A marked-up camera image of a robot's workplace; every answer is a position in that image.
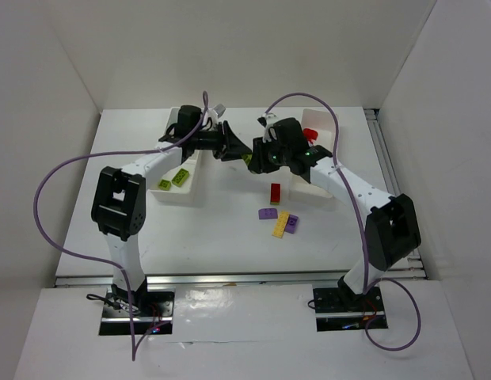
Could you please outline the lime and white lego base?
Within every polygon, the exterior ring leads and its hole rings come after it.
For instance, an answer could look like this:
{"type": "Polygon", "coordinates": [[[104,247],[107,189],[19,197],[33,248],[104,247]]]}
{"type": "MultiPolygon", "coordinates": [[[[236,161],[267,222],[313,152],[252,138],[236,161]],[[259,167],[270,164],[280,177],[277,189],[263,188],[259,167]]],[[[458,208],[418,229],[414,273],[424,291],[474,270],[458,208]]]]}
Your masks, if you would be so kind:
{"type": "Polygon", "coordinates": [[[243,161],[248,165],[250,162],[251,162],[251,159],[252,159],[252,155],[251,154],[245,154],[243,157],[242,157],[243,161]]]}

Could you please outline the small lime green lego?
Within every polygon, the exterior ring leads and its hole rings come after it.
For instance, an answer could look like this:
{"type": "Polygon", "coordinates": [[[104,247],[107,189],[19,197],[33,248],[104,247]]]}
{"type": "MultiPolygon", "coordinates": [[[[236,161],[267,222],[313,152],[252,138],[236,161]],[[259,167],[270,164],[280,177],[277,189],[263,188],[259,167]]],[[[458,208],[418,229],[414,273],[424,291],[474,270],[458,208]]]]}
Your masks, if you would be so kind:
{"type": "Polygon", "coordinates": [[[161,191],[168,192],[171,189],[172,183],[170,180],[161,179],[158,182],[158,189],[161,191]]]}

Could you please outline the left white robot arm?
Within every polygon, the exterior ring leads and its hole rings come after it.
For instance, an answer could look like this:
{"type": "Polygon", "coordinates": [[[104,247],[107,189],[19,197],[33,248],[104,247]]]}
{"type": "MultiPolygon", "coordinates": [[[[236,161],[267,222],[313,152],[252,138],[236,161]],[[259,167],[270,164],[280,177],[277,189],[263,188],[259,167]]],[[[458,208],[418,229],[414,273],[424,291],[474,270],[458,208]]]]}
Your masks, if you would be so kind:
{"type": "Polygon", "coordinates": [[[114,298],[142,308],[147,304],[147,277],[139,253],[139,231],[147,217],[147,191],[170,170],[184,164],[197,150],[210,150],[223,162],[240,160],[252,154],[231,130],[219,121],[224,107],[209,111],[192,105],[170,110],[165,134],[156,151],[145,154],[121,168],[107,166],[100,172],[91,219],[97,224],[110,252],[114,298]]]}

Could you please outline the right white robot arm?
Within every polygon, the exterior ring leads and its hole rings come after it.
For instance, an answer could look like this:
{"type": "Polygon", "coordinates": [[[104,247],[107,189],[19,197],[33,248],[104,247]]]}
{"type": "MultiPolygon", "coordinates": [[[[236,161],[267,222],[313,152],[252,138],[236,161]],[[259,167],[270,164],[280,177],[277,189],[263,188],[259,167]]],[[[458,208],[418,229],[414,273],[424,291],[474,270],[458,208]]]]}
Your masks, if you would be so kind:
{"type": "Polygon", "coordinates": [[[413,201],[405,194],[394,196],[377,189],[343,166],[332,151],[309,144],[297,119],[266,115],[258,121],[265,133],[253,140],[250,172],[272,173],[286,166],[354,211],[363,254],[338,280],[337,289],[343,303],[358,302],[421,244],[413,201]]]}

